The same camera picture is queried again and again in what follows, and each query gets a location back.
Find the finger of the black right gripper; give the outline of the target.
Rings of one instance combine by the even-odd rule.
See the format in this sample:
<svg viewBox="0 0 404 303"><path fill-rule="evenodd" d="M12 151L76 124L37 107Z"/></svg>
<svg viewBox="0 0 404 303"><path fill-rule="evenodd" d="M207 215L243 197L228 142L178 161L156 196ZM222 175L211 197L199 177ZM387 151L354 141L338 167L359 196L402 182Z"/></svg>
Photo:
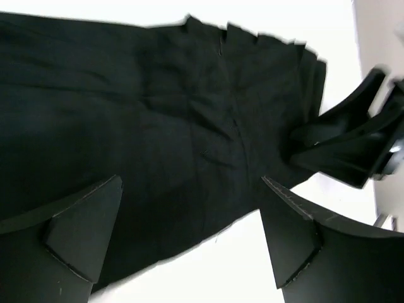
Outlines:
<svg viewBox="0 0 404 303"><path fill-rule="evenodd" d="M386 73L382 69L372 69L361 84L339 104L294 129L290 139L310 147L343 135L370 119L369 107L372 105Z"/></svg>
<svg viewBox="0 0 404 303"><path fill-rule="evenodd" d="M310 147L291 140L297 149L291 153L290 162L362 188L374 178L376 133L386 126L403 126L403 80L393 80L382 109L361 126Z"/></svg>

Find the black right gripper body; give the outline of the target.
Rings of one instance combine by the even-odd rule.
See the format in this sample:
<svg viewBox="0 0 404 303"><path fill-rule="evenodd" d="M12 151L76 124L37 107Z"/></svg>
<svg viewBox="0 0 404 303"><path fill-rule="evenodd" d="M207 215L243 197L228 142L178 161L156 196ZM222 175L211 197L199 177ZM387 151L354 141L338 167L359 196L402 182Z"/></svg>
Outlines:
<svg viewBox="0 0 404 303"><path fill-rule="evenodd" d="M403 126L386 126L377 133L374 180L393 175L403 161Z"/></svg>

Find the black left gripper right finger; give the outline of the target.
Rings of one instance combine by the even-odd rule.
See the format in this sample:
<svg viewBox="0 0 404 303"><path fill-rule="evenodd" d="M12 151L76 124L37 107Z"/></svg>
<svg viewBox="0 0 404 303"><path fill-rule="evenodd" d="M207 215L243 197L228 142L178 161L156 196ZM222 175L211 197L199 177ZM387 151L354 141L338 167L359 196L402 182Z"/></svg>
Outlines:
<svg viewBox="0 0 404 303"><path fill-rule="evenodd" d="M402 302L403 234L308 201L264 177L260 213L285 302Z"/></svg>

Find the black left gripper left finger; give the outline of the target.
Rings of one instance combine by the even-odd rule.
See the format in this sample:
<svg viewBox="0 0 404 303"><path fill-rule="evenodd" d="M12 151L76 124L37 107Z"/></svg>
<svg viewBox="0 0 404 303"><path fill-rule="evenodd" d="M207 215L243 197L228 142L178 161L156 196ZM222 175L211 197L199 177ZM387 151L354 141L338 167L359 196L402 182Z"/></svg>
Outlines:
<svg viewBox="0 0 404 303"><path fill-rule="evenodd" d="M1 302L88 302L121 204L114 175L1 220Z"/></svg>

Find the black pleated skirt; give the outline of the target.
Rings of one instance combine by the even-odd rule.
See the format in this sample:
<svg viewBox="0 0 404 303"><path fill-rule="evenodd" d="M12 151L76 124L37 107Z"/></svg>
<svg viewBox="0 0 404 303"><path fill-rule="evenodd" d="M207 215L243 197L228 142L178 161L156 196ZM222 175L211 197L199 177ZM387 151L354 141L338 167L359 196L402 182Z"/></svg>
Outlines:
<svg viewBox="0 0 404 303"><path fill-rule="evenodd" d="M1 14L1 217L112 175L123 195L95 290L254 211L319 114L326 63L305 44L218 28Z"/></svg>

